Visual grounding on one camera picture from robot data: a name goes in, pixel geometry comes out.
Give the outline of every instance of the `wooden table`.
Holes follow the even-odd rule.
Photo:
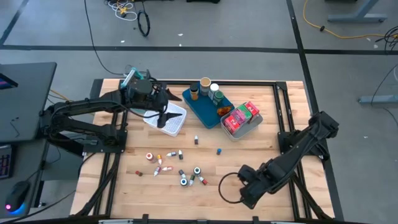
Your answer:
[[[117,89],[118,84],[117,79],[103,80],[100,95]],[[303,83],[286,84],[295,128],[306,128],[310,112]],[[169,85],[169,88],[173,94],[182,98],[182,92],[188,86]],[[175,138],[146,125],[142,118],[128,115],[128,139],[126,151],[120,160],[111,218],[141,218],[147,213],[151,219],[173,220],[252,220],[253,216],[258,216],[260,220],[294,219],[287,185],[274,195],[265,194],[254,210],[241,203],[228,204],[219,196],[218,183],[222,176],[228,172],[237,172],[243,164],[257,169],[262,162],[280,154],[277,143],[279,125],[273,89],[269,86],[220,86],[220,90],[234,105],[240,105],[247,100],[252,101],[264,118],[256,130],[238,142],[230,141],[219,125],[213,129],[206,129],[184,101],[173,102],[187,110],[185,123]],[[283,114],[286,114],[285,106],[281,104]],[[95,114],[93,122],[97,125],[108,124],[111,118],[112,114],[100,112]],[[286,118],[284,122],[288,131]],[[195,135],[199,138],[199,145],[194,145]],[[216,155],[218,148],[223,149],[220,156]],[[178,156],[165,156],[166,153],[179,149],[183,151],[182,161]],[[164,160],[162,166],[173,166],[174,170],[161,172],[154,177],[157,164],[150,164],[145,159],[147,152],[161,154]],[[79,211],[97,188],[103,157],[103,154],[96,154],[83,166],[71,214]],[[321,161],[315,156],[305,156],[302,164],[308,191],[325,213],[334,217]],[[204,186],[195,179],[194,186],[181,187],[178,170],[182,169],[190,176],[196,166],[201,167],[202,176],[209,184]],[[135,174],[136,170],[144,175],[139,177]],[[241,187],[237,178],[228,177],[222,185],[223,195],[230,200],[237,200]],[[104,212],[107,191],[104,193],[100,213]],[[297,188],[296,192],[300,214],[303,217],[302,200]]]

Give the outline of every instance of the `computer mouse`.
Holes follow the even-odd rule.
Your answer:
[[[25,197],[29,190],[30,183],[28,181],[20,181],[16,183],[6,197],[6,210],[15,212],[24,203]]]

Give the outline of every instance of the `white basket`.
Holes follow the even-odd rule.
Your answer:
[[[157,113],[158,112],[156,111],[146,111],[144,116],[151,116]],[[154,116],[153,118],[144,118],[144,121],[145,123],[149,124],[151,127],[158,129],[159,131],[162,131],[163,133],[168,134],[169,136],[175,137],[178,135],[178,133],[181,130],[182,124],[184,123],[185,118],[187,117],[187,111],[184,108],[169,103],[167,105],[166,113],[180,113],[182,115],[176,118],[169,119],[168,121],[166,121],[166,125],[161,129],[157,127],[157,120],[159,116]]]

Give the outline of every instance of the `keyboard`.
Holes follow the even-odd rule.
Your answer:
[[[13,147],[11,145],[0,146],[0,179],[10,178],[12,176],[13,166]]]

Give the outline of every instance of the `concrete floor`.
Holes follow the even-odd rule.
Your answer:
[[[22,0],[0,1],[0,29],[10,23]],[[398,5],[380,1],[371,12],[388,13],[382,24],[330,24],[327,14],[355,10],[364,2],[340,3],[309,0],[307,18],[344,35],[385,33],[396,26]],[[294,0],[294,10],[305,49],[380,50],[375,37],[341,40],[310,27],[302,19],[304,0]],[[149,1],[146,10],[151,33],[141,37],[135,22],[121,21],[98,0],[87,0],[93,35],[99,46],[194,46],[194,47],[270,47],[296,49],[285,1],[224,0],[220,4],[185,3],[183,0]],[[83,1],[30,0],[5,45],[90,46]],[[255,52],[138,52],[101,51],[105,66],[123,72],[127,64],[150,69],[157,78],[304,80],[298,54]],[[398,127],[384,110],[362,107],[356,100],[372,95],[384,75],[398,63],[391,55],[309,55],[308,67],[320,110],[340,123],[337,138],[328,142],[345,220],[366,223],[394,223],[398,201]],[[100,67],[92,51],[0,50],[0,63],[58,63],[52,88],[69,98],[81,99],[90,93],[95,78],[115,77]],[[398,88],[394,76],[388,78],[381,93],[393,94]],[[391,108],[398,116],[398,110]],[[92,116],[80,119],[91,121]],[[80,162],[65,156],[67,162]],[[49,181],[42,200],[48,203],[71,192],[69,180]],[[32,219],[66,217],[72,197]]]

